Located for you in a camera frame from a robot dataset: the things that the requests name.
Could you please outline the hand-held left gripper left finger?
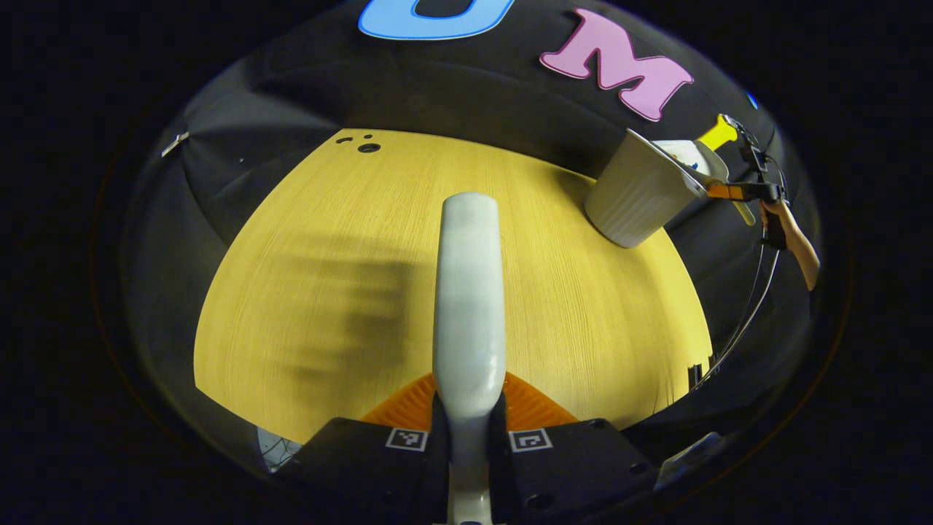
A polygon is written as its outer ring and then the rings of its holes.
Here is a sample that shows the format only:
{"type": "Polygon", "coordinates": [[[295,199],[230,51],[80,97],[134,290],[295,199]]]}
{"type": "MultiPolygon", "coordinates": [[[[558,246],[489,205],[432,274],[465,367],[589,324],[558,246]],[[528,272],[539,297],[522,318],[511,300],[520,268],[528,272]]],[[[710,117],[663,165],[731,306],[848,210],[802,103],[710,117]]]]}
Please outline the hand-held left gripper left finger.
{"type": "Polygon", "coordinates": [[[330,419],[282,467],[281,481],[340,524],[445,523],[449,429],[434,376],[362,419],[330,419]]]}

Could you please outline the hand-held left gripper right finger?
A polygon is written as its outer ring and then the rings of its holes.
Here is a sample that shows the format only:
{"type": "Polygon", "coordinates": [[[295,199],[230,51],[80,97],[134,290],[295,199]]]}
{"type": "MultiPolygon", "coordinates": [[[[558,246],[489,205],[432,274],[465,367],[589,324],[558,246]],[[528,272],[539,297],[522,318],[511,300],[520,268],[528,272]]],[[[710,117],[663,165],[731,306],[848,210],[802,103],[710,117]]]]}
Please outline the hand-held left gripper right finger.
{"type": "Polygon", "coordinates": [[[606,419],[578,419],[513,373],[487,432],[496,524],[577,524],[653,490],[657,468],[606,419]]]}

